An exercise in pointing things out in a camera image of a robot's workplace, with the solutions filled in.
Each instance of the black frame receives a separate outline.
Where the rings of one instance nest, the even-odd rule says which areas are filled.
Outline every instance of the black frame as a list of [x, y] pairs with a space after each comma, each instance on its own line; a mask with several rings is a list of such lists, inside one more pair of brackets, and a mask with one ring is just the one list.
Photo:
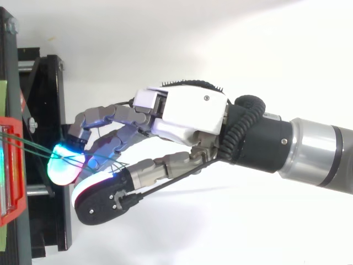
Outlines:
[[[17, 49], [16, 35], [6, 31], [12, 16], [0, 7], [0, 80], [7, 80], [6, 116], [23, 120], [24, 138], [52, 149], [65, 135], [62, 61], [56, 55], [40, 57], [39, 48]], [[18, 70], [18, 61], [35, 63], [31, 72]], [[26, 105], [21, 110], [21, 91]], [[28, 119], [38, 128], [31, 134]], [[26, 182], [44, 184], [48, 195], [28, 197], [28, 207], [7, 225], [7, 247], [0, 252], [1, 265], [30, 265], [32, 258], [45, 257], [45, 246], [59, 251], [72, 244], [69, 187], [51, 183], [47, 160], [25, 154]]]
[[[17, 41], [16, 35], [6, 31], [5, 24], [9, 18], [12, 15], [0, 7], [0, 80], [7, 80], [6, 116], [21, 120]], [[7, 225], [6, 239], [6, 251], [0, 252], [1, 265], [32, 264], [27, 208]]]
[[[27, 106], [23, 111], [27, 126], [24, 138], [52, 150], [65, 133], [62, 61], [57, 55], [38, 54], [39, 48], [18, 49], [19, 61], [34, 61], [31, 72], [19, 74]], [[38, 123], [33, 134], [28, 128], [30, 117]], [[69, 187], [49, 181], [45, 166], [48, 159], [27, 153], [25, 160], [27, 185], [44, 184], [49, 193], [28, 197], [32, 258], [45, 257], [45, 246], [68, 250], [72, 244]]]

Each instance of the coiled cable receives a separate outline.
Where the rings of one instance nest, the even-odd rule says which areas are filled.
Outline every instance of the coiled cable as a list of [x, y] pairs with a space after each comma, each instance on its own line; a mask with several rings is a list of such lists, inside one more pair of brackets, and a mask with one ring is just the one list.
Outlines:
[[239, 143], [244, 139], [247, 131], [261, 119], [266, 109], [265, 103], [260, 98], [250, 95], [237, 98], [234, 104], [245, 108], [246, 111], [226, 131], [217, 154], [220, 159], [232, 162], [238, 159]]

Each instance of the green tape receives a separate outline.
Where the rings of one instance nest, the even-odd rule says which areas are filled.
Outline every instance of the green tape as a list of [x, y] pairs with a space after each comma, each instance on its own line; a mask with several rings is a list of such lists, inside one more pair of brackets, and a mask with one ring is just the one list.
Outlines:
[[5, 116], [7, 81], [0, 80], [0, 116]]
[[[7, 81], [0, 80], [0, 116], [5, 116]], [[7, 225], [0, 227], [0, 252], [6, 249]]]
[[6, 233], [7, 225], [0, 227], [0, 252], [4, 252], [6, 249]]

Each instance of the red holder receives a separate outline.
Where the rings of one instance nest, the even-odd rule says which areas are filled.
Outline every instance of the red holder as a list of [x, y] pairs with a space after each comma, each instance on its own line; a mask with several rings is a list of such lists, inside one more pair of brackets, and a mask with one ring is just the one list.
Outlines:
[[[0, 132], [23, 137], [22, 121], [0, 116]], [[23, 143], [0, 136], [0, 226], [17, 218], [26, 208]]]

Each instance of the red plastic part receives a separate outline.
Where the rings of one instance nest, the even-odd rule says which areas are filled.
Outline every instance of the red plastic part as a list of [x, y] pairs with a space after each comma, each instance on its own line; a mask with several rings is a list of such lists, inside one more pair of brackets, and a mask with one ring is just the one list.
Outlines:
[[[8, 134], [17, 137], [23, 137], [22, 121], [0, 116], [0, 125], [8, 126]], [[12, 142], [18, 146], [23, 147], [23, 143], [19, 140], [7, 138], [7, 141]], [[17, 218], [26, 209], [26, 192], [25, 192], [25, 178], [24, 178], [24, 160], [23, 150], [20, 148], [7, 144], [7, 160], [9, 161], [9, 185], [10, 185], [10, 203], [12, 209], [4, 216], [0, 216], [0, 226], [3, 226], [10, 221]]]

